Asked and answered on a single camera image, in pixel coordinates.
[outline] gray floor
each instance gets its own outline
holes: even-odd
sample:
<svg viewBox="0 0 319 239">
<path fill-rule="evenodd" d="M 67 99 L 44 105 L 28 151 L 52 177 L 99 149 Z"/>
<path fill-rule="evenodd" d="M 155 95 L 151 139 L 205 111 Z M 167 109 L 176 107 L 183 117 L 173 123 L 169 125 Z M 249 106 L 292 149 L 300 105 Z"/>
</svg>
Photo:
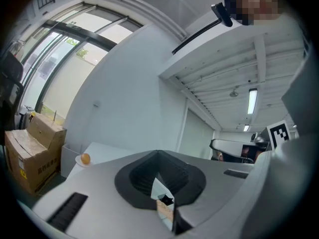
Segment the gray floor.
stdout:
<svg viewBox="0 0 319 239">
<path fill-rule="evenodd" d="M 19 184 L 18 182 L 14 179 L 12 174 L 8 171 L 6 164 L 5 164 L 5 159 L 2 151 L 2 146 L 0 146 L 0 164 L 1 168 L 4 169 L 4 173 L 7 177 L 7 180 L 9 184 L 11 185 L 12 191 L 15 195 L 15 197 L 27 205 L 29 208 L 32 208 L 33 205 L 48 191 L 51 189 L 55 188 L 59 184 L 65 181 L 65 178 L 62 177 L 60 174 L 57 174 L 46 186 L 44 186 L 41 191 L 39 192 L 38 196 L 32 196 L 28 192 L 26 192 Z"/>
</svg>

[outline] brown cardboard box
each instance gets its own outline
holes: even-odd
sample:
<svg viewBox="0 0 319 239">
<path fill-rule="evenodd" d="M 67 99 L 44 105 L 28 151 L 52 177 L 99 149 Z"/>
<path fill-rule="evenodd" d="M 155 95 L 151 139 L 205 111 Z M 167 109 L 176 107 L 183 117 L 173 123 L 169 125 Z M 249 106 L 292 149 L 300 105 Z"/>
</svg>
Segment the brown cardboard box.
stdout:
<svg viewBox="0 0 319 239">
<path fill-rule="evenodd" d="M 36 114 L 27 130 L 5 132 L 8 168 L 29 193 L 36 195 L 60 167 L 66 130 Z"/>
</svg>

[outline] tree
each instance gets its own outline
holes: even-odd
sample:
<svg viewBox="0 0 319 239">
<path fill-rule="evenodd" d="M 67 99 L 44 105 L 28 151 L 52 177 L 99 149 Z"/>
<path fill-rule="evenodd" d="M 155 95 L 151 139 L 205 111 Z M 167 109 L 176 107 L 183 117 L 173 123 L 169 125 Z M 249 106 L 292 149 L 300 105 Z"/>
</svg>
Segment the tree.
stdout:
<svg viewBox="0 0 319 239">
<path fill-rule="evenodd" d="M 69 44 L 72 44 L 73 46 L 75 46 L 75 45 L 77 45 L 77 44 L 79 43 L 78 41 L 76 41 L 76 40 L 74 40 L 74 39 L 72 39 L 72 38 L 68 38 L 65 42 L 67 42 L 67 43 L 69 43 Z M 76 53 L 76 55 L 77 55 L 78 57 L 80 57 L 80 58 L 85 59 L 85 55 L 88 54 L 88 52 L 89 52 L 88 50 L 81 48 L 81 49 Z"/>
</svg>

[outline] fluorescent light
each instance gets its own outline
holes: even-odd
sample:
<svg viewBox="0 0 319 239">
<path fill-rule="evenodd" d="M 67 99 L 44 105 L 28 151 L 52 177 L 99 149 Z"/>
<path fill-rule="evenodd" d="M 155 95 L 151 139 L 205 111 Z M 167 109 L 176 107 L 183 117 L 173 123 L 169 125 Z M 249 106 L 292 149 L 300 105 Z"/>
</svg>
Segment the fluorescent light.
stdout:
<svg viewBox="0 0 319 239">
<path fill-rule="evenodd" d="M 257 89 L 250 89 L 249 90 L 249 104 L 248 104 L 248 111 L 247 114 L 253 114 L 256 100 L 257 100 Z"/>
</svg>

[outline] desk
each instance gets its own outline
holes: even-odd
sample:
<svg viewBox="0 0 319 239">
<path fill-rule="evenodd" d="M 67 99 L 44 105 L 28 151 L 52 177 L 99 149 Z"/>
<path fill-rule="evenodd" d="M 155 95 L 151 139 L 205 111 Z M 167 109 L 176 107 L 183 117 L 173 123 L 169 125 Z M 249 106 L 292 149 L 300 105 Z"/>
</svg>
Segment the desk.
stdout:
<svg viewBox="0 0 319 239">
<path fill-rule="evenodd" d="M 88 153 L 91 156 L 91 160 L 94 164 L 99 164 L 121 157 L 129 156 L 134 154 L 135 152 L 93 142 L 84 151 L 84 153 Z M 80 166 L 78 163 L 76 163 L 67 179 L 82 171 L 83 169 L 85 169 L 85 167 Z"/>
</svg>

